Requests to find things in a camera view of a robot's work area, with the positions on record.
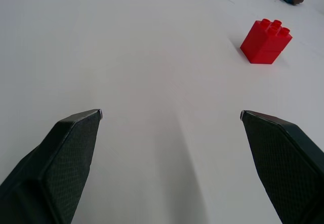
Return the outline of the red toy building block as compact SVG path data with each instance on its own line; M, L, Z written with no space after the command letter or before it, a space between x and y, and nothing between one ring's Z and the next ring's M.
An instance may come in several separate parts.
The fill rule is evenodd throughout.
M251 64L272 64L292 40L279 20L257 20L240 46Z

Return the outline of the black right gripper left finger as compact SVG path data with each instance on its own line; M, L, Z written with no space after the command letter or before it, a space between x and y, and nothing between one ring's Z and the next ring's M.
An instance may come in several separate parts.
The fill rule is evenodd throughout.
M0 224L71 224L90 172L100 109L58 121L0 185Z

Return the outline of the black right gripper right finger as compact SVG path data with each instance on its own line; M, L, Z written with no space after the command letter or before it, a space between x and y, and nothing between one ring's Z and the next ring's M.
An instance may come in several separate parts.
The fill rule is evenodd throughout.
M249 110L240 119L282 224L324 224L324 152L291 122Z

